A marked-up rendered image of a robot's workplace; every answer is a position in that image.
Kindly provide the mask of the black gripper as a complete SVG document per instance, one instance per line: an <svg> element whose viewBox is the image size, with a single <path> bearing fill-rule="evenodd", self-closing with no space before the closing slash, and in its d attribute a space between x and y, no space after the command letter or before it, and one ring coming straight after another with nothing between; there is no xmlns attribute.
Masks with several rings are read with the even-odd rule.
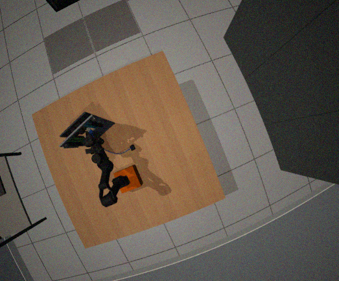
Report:
<svg viewBox="0 0 339 281"><path fill-rule="evenodd" d="M93 147L93 149L95 151L94 154L104 151L104 148L102 148L102 144L104 144L104 140L95 133L93 133L93 136L90 135L88 131L86 131L85 146L86 147Z"/></svg>

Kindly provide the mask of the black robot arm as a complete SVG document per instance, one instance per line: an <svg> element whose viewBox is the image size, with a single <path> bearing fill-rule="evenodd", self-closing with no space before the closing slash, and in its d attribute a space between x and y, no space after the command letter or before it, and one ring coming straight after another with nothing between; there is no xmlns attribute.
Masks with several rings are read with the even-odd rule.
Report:
<svg viewBox="0 0 339 281"><path fill-rule="evenodd" d="M93 155L91 157L91 160L97 164L97 166L102 170L102 175L100 178L100 184L99 187L99 199L102 204L102 206L108 207L112 204L115 204L117 202L117 193L120 188L123 188L125 186L128 186L130 184L130 180L128 176L122 176L116 177L112 180L113 186L110 187L109 185L109 178L110 173L113 170L113 163L109 160L108 156L106 155L105 151L102 151L100 153L94 154L93 147L86 149L86 154ZM108 189L109 193L103 196L104 189Z"/></svg>

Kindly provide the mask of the blue cable with plug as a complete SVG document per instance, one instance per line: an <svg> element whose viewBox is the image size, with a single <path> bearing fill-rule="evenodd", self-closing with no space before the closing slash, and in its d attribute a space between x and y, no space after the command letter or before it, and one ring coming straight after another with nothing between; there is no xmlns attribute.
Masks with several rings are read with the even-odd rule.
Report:
<svg viewBox="0 0 339 281"><path fill-rule="evenodd" d="M86 130L89 132L90 135L93 135L93 130L91 130L91 128L86 128ZM123 154L123 153L115 153L115 154Z"/></svg>

